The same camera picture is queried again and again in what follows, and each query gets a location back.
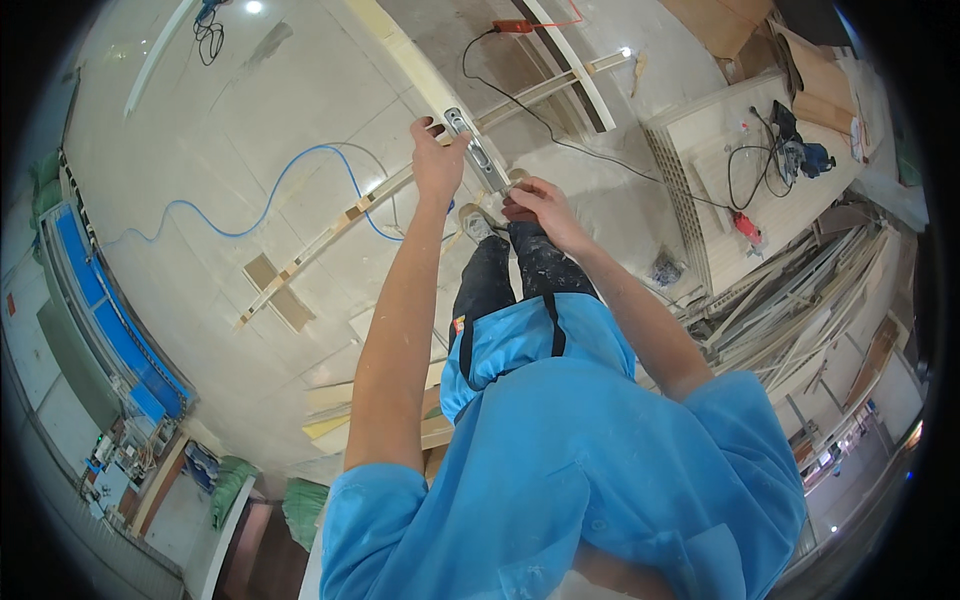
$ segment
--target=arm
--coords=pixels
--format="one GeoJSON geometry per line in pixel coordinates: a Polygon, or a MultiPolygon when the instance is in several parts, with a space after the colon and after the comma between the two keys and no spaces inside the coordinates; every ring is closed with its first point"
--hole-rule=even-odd
{"type": "Polygon", "coordinates": [[[353,406],[344,470],[394,463],[423,471],[420,409],[437,304],[437,269],[446,209],[464,175],[469,134],[448,147],[432,119],[414,122],[417,211],[373,311],[367,343],[353,379],[353,406]]]}
{"type": "Polygon", "coordinates": [[[550,241],[572,256],[593,281],[623,335],[663,395],[682,402],[713,373],[684,328],[643,285],[580,227],[557,186],[529,178],[504,200],[511,221],[537,221],[550,241]]]}

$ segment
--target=blue cable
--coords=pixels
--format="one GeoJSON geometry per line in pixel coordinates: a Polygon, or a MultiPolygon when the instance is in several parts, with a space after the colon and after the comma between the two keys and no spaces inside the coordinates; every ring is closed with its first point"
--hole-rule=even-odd
{"type": "MultiPolygon", "coordinates": [[[[137,228],[126,228],[126,229],[123,230],[122,233],[120,233],[120,235],[117,237],[117,239],[113,240],[112,242],[107,242],[106,244],[104,244],[103,246],[101,246],[101,247],[100,247],[100,251],[102,252],[104,249],[108,248],[109,246],[112,246],[113,244],[116,244],[117,242],[119,242],[121,239],[123,239],[123,236],[126,235],[128,231],[135,231],[140,237],[142,237],[144,240],[146,240],[146,242],[147,242],[148,244],[152,244],[152,243],[159,237],[160,232],[163,231],[163,224],[164,224],[164,223],[166,222],[166,220],[167,220],[167,213],[170,212],[170,207],[173,206],[174,204],[186,204],[187,206],[190,206],[191,208],[193,208],[194,210],[197,211],[197,214],[199,214],[200,217],[201,217],[204,221],[206,221],[206,224],[209,225],[210,228],[212,228],[212,229],[213,229],[214,231],[216,231],[217,233],[223,235],[224,237],[243,237],[244,235],[247,235],[248,233],[250,233],[251,231],[253,231],[254,229],[256,229],[256,227],[257,227],[258,225],[260,225],[261,223],[263,223],[264,218],[266,218],[266,216],[267,216],[267,212],[270,211],[270,204],[272,204],[273,201],[274,201],[274,194],[276,193],[276,189],[279,187],[280,181],[283,180],[283,176],[286,175],[286,174],[287,174],[287,171],[290,170],[290,167],[292,167],[295,162],[297,162],[298,160],[300,160],[300,158],[301,158],[303,155],[306,155],[306,154],[308,154],[308,153],[311,153],[311,152],[313,152],[313,151],[315,151],[315,150],[320,150],[320,149],[331,150],[331,151],[337,153],[337,156],[339,156],[340,159],[343,161],[344,166],[347,167],[347,174],[348,174],[349,177],[350,177],[350,182],[353,184],[353,190],[356,191],[356,193],[357,193],[357,198],[363,197],[363,194],[360,193],[360,186],[357,185],[357,179],[356,179],[356,177],[353,175],[353,170],[350,168],[350,163],[347,162],[347,157],[344,156],[344,154],[343,154],[342,152],[340,152],[340,150],[338,150],[337,148],[334,148],[333,146],[327,146],[326,144],[319,144],[319,145],[317,145],[317,146],[312,146],[312,147],[310,147],[310,148],[307,148],[307,149],[304,150],[303,152],[301,152],[301,153],[299,153],[298,155],[294,156],[293,159],[292,159],[290,162],[287,163],[287,166],[283,167],[283,171],[280,172],[280,176],[279,176],[278,178],[276,178],[276,183],[274,183],[274,189],[271,190],[270,196],[267,198],[267,205],[264,206],[264,208],[263,208],[263,213],[260,215],[260,218],[256,220],[256,223],[254,223],[253,225],[251,225],[250,228],[249,228],[249,229],[246,229],[245,231],[241,231],[241,232],[239,232],[239,233],[230,233],[229,231],[223,231],[222,229],[220,229],[220,228],[218,228],[217,226],[213,225],[213,224],[210,222],[210,220],[206,218],[206,215],[204,215],[203,212],[202,212],[199,208],[197,208],[197,206],[196,206],[195,204],[193,204],[192,202],[189,202],[189,201],[187,201],[187,200],[174,200],[174,201],[172,201],[171,203],[169,203],[168,205],[166,205],[166,207],[163,209],[163,215],[160,217],[160,227],[157,228],[156,234],[154,235],[154,237],[147,237],[146,235],[143,234],[142,231],[140,231],[140,229],[137,229],[137,228]]],[[[452,210],[452,209],[453,209],[453,201],[451,200],[451,201],[450,201],[450,208],[447,210],[447,213],[449,213],[450,210],[452,210]]],[[[367,222],[370,223],[370,226],[373,228],[374,231],[376,231],[377,233],[379,233],[379,234],[382,235],[383,237],[387,238],[388,240],[393,240],[393,241],[395,241],[395,242],[402,242],[402,241],[403,241],[403,238],[401,238],[401,237],[392,237],[392,236],[390,236],[390,235],[387,235],[386,233],[384,233],[384,232],[381,231],[380,229],[376,228],[376,225],[373,224],[373,220],[370,218],[370,214],[369,214],[368,212],[364,211],[364,215],[367,216],[367,222]]]]}

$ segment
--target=tile floor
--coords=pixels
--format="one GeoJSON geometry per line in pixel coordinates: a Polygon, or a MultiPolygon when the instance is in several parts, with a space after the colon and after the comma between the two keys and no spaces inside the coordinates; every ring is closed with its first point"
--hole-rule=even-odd
{"type": "MultiPolygon", "coordinates": [[[[244,3],[222,7],[217,17],[227,37],[209,67],[201,64],[191,27],[184,24],[125,118],[145,53],[178,3],[113,0],[79,56],[82,81],[65,151],[102,240],[114,240],[126,228],[153,236],[174,199],[195,203],[221,229],[243,230],[259,217],[284,165],[316,144],[355,144],[342,152],[361,191],[408,163],[413,144],[407,128],[422,113],[422,99],[342,0],[267,0],[259,14],[244,11],[244,3]]],[[[383,6],[470,110],[482,112],[501,101],[465,80],[459,60],[467,41],[493,18],[518,16],[509,1],[383,0],[383,6]]],[[[565,2],[544,6],[564,16],[565,2]]],[[[564,33],[584,59],[627,46],[646,52],[649,61],[635,98],[629,97],[629,63],[597,77],[619,127],[588,144],[656,175],[639,119],[719,89],[723,77],[657,0],[581,9],[585,22],[564,33]]],[[[472,68],[509,91],[541,81],[508,36],[488,36],[470,58],[472,68]]],[[[563,187],[585,226],[635,275],[645,273],[660,245],[683,255],[661,186],[554,146],[527,115],[497,126],[490,138],[508,168],[526,168],[563,187]]],[[[479,189],[468,173],[457,203],[479,189]]],[[[300,432],[304,390],[352,379],[360,344],[348,321],[376,302],[397,244],[358,223],[329,247],[292,285],[317,315],[300,334],[270,310],[231,332],[256,296],[241,270],[262,252],[275,265],[286,264],[354,201],[339,158],[316,151],[290,169],[263,224],[250,235],[220,236],[177,205],[155,242],[127,233],[105,250],[136,312],[198,392],[201,401],[188,430],[270,473],[309,476],[320,452],[300,432]]],[[[372,218],[396,231],[389,226],[408,224],[415,202],[416,190],[407,186],[372,218]]],[[[447,230],[455,229],[450,218],[447,230]]],[[[460,270],[472,250],[462,238],[442,261],[436,325],[444,336],[460,270]]],[[[444,353],[439,342],[434,350],[444,353]]],[[[321,474],[327,471],[318,468],[316,478],[328,479],[321,474]]]]}

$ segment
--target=hand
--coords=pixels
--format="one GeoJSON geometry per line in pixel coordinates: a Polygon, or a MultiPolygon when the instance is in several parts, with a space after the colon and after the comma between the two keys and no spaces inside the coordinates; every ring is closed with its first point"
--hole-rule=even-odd
{"type": "Polygon", "coordinates": [[[410,134],[417,144],[414,149],[414,181],[422,203],[442,206],[446,212],[453,193],[464,178],[464,152],[470,142],[470,133],[463,132],[449,146],[441,146],[436,138],[444,132],[444,126],[430,127],[431,123],[433,117],[422,117],[410,126],[410,134]]]}
{"type": "Polygon", "coordinates": [[[539,177],[527,178],[510,190],[500,212],[510,221],[539,223],[553,245],[571,256],[593,246],[593,239],[573,216],[564,192],[539,177]]]}

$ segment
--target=red tool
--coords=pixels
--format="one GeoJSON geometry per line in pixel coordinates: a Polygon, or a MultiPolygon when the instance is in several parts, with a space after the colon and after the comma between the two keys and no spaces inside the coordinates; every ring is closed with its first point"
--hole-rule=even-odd
{"type": "Polygon", "coordinates": [[[744,237],[750,240],[750,244],[754,247],[754,254],[760,256],[766,244],[763,242],[763,234],[756,225],[747,218],[747,215],[736,211],[733,213],[733,226],[737,231],[743,233],[744,237]]]}
{"type": "Polygon", "coordinates": [[[526,19],[494,21],[493,28],[501,34],[532,34],[534,31],[534,26],[526,19]]]}

